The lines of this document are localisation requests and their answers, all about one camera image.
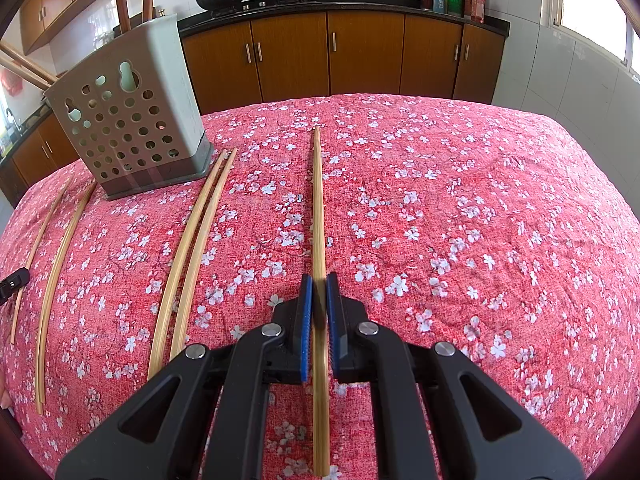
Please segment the grey perforated utensil holder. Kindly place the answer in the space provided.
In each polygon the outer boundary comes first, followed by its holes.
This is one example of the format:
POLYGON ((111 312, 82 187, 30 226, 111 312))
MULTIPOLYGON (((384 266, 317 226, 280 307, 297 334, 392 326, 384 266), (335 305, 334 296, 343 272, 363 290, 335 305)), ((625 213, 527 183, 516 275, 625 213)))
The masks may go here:
POLYGON ((95 50, 44 97, 110 200, 208 173, 213 145, 173 15, 95 50))

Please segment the pink floral tablecloth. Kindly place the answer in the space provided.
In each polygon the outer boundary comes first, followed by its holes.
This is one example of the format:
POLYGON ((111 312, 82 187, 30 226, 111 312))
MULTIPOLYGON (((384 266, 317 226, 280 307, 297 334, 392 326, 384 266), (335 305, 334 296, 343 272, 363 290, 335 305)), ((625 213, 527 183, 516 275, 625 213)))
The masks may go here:
MULTIPOLYGON (((331 96, 208 115, 238 149, 186 339, 232 344, 311 265, 320 127, 326 265, 402 339, 452 342, 593 471, 639 402, 639 222, 553 119, 480 104, 331 96)), ((142 387, 200 182, 108 200, 83 162, 35 184, 1 237, 27 266, 1 311, 1 401, 48 474, 142 387)))

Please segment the red plastic bag on wall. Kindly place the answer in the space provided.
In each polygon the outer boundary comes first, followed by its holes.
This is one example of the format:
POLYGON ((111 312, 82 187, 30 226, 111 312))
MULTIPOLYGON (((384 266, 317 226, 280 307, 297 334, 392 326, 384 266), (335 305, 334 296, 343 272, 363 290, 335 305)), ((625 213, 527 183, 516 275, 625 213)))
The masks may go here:
POLYGON ((15 98, 22 93, 24 80, 21 76, 14 74, 8 68, 2 67, 1 84, 6 94, 15 98))

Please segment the brown lower kitchen cabinets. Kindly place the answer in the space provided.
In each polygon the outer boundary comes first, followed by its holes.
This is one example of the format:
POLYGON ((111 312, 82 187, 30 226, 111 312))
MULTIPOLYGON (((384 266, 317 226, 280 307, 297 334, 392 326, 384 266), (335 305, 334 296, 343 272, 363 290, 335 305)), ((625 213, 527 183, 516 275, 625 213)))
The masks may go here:
POLYGON ((510 29, 492 16, 330 9, 209 27, 182 47, 204 114, 344 93, 490 103, 510 29))

